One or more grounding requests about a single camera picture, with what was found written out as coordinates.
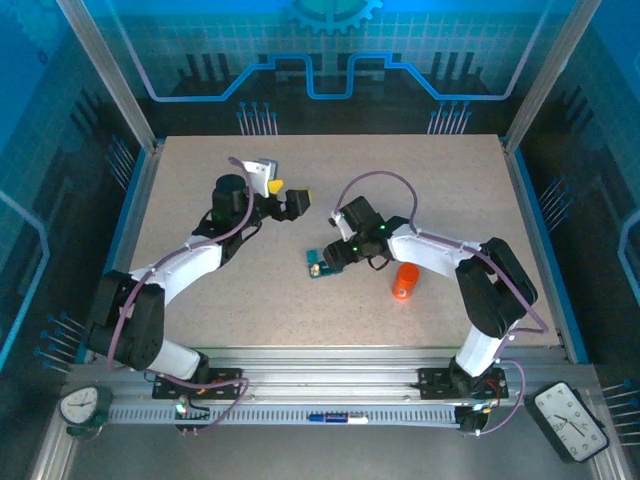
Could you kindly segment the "orange pill bottle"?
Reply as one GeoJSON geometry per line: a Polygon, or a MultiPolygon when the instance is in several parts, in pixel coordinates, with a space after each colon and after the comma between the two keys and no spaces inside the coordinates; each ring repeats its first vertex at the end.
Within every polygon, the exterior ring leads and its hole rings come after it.
{"type": "Polygon", "coordinates": [[[396,282],[396,274],[392,285],[392,294],[398,300],[407,300],[411,297],[418,282],[414,286],[398,284],[396,282]]]}

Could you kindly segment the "aluminium base beam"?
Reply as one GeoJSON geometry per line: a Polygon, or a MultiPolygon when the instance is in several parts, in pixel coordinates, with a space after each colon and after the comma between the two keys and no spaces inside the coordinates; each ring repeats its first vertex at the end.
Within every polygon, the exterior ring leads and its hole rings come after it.
{"type": "MultiPolygon", "coordinates": [[[[254,405],[415,405],[412,388],[420,368],[448,366],[454,352],[443,348],[216,348],[213,366],[240,368],[250,381],[245,398],[254,405]]],[[[583,397],[599,382],[591,365],[569,361],[561,347],[513,347],[500,362],[509,391],[535,391],[565,381],[583,397]]]]}

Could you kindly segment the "blue white marker pen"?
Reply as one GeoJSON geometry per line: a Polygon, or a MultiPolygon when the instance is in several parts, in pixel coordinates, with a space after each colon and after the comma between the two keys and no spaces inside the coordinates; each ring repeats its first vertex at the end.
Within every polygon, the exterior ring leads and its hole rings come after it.
{"type": "Polygon", "coordinates": [[[308,421],[313,423],[345,425],[366,425],[369,423],[369,419],[366,415],[347,412],[313,413],[308,415],[308,421]]]}

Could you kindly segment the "black connector block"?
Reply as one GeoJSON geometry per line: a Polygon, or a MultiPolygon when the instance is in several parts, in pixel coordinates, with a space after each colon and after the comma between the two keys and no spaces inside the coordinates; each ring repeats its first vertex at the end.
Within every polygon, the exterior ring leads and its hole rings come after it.
{"type": "Polygon", "coordinates": [[[459,430],[478,436],[487,426],[492,408],[485,405],[459,406],[455,408],[455,421],[459,430]]]}

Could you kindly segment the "round green alarm clock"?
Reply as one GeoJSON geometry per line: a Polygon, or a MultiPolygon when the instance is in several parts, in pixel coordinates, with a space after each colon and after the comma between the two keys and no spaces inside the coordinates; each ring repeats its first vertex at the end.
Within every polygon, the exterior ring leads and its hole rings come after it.
{"type": "Polygon", "coordinates": [[[99,385],[84,386],[65,395],[59,403],[59,413],[66,433],[78,441],[96,438],[109,419],[112,401],[112,391],[99,385]]]}

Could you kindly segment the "black rectangular clock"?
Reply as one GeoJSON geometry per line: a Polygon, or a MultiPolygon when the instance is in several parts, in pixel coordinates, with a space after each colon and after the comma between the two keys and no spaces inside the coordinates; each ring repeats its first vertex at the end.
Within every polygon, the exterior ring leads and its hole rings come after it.
{"type": "Polygon", "coordinates": [[[527,396],[524,405],[565,463],[585,463],[610,445],[603,424],[565,381],[542,387],[527,396]]]}

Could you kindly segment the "aluminium frame post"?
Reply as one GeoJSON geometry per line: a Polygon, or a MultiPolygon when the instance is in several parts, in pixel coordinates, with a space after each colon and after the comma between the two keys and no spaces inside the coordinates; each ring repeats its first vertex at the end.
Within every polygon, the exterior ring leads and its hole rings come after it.
{"type": "Polygon", "coordinates": [[[601,2],[576,0],[506,133],[503,151],[507,156],[515,155],[601,2]]]}
{"type": "Polygon", "coordinates": [[[84,1],[55,1],[141,148],[154,154],[156,136],[84,1]]]}

